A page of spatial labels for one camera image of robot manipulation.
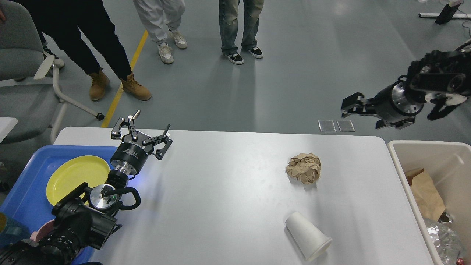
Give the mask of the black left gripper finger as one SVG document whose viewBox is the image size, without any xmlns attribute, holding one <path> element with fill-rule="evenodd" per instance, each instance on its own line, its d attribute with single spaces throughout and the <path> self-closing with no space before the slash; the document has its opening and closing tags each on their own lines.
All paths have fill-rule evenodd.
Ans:
<svg viewBox="0 0 471 265">
<path fill-rule="evenodd" d="M 120 140 L 121 143 L 132 143 L 139 145 L 138 131 L 135 127 L 135 120 L 139 117 L 139 115 L 140 110 L 138 109 L 133 115 L 129 115 L 126 118 L 120 117 L 111 130 L 111 139 Z M 123 135 L 121 132 L 123 127 L 127 127 L 127 135 Z"/>
<path fill-rule="evenodd" d="M 171 125 L 167 124 L 164 132 L 160 136 L 148 138 L 142 142 L 143 146 L 157 146 L 160 143 L 164 143 L 164 147 L 157 149 L 155 153 L 152 151 L 151 154 L 156 157 L 158 160 L 162 160 L 165 153 L 168 151 L 170 148 L 171 144 L 173 143 L 172 139 L 168 135 L 168 130 L 170 129 Z"/>
</svg>

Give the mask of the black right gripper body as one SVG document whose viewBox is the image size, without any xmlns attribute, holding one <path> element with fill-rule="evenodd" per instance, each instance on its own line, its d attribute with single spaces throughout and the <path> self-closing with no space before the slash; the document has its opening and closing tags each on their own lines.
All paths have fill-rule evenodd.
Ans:
<svg viewBox="0 0 471 265">
<path fill-rule="evenodd" d="M 414 124 L 424 103 L 422 94 L 408 89 L 406 82 L 393 83 L 370 99 L 379 119 L 375 129 L 393 127 L 400 130 Z"/>
</svg>

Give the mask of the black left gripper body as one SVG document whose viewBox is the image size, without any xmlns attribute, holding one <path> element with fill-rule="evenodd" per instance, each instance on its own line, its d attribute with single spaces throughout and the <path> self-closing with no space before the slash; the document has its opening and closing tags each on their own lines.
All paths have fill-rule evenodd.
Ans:
<svg viewBox="0 0 471 265">
<path fill-rule="evenodd" d="M 151 153 L 152 147 L 150 145 L 142 146 L 136 143 L 122 142 L 112 155 L 110 162 L 114 167 L 127 163 L 131 170 L 128 174 L 137 175 Z"/>
</svg>

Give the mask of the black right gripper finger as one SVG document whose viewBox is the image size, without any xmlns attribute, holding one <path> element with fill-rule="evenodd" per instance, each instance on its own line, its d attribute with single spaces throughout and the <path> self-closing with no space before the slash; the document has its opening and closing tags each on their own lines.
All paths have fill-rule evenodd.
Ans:
<svg viewBox="0 0 471 265">
<path fill-rule="evenodd" d="M 343 99 L 341 111 L 372 111 L 372 104 L 362 93 L 354 93 Z"/>
<path fill-rule="evenodd" d="M 365 108 L 365 107 L 354 107 L 351 109 L 343 110 L 343 119 L 346 119 L 348 116 L 351 115 L 359 115 L 359 116 L 376 116 L 376 111 L 372 108 Z"/>
</svg>

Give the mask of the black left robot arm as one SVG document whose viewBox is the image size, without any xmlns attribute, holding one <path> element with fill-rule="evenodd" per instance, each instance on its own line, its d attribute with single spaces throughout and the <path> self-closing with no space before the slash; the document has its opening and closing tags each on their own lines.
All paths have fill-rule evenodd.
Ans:
<svg viewBox="0 0 471 265">
<path fill-rule="evenodd" d="M 140 114 L 120 117 L 111 130 L 111 139 L 120 145 L 112 155 L 113 166 L 103 184 L 89 187 L 84 182 L 69 192 L 52 209 L 52 230 L 41 240 L 19 240 L 1 249 L 2 265 L 69 265 L 80 250 L 101 249 L 107 239 L 121 228 L 116 214 L 140 206 L 138 191 L 128 181 L 138 175 L 148 156 L 158 160 L 170 148 L 168 124 L 162 135 L 151 137 L 135 127 Z"/>
</svg>

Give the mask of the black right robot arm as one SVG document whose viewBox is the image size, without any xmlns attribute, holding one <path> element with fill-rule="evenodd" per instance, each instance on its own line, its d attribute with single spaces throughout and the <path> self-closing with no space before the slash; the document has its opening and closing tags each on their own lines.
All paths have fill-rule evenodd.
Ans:
<svg viewBox="0 0 471 265">
<path fill-rule="evenodd" d="M 471 50 L 467 40 L 454 50 L 433 50 L 411 62 L 407 74 L 372 98 L 357 92 L 343 99 L 342 118 L 374 116 L 376 129 L 414 124 L 426 103 L 434 105 L 429 121 L 442 119 L 470 99 Z"/>
</svg>

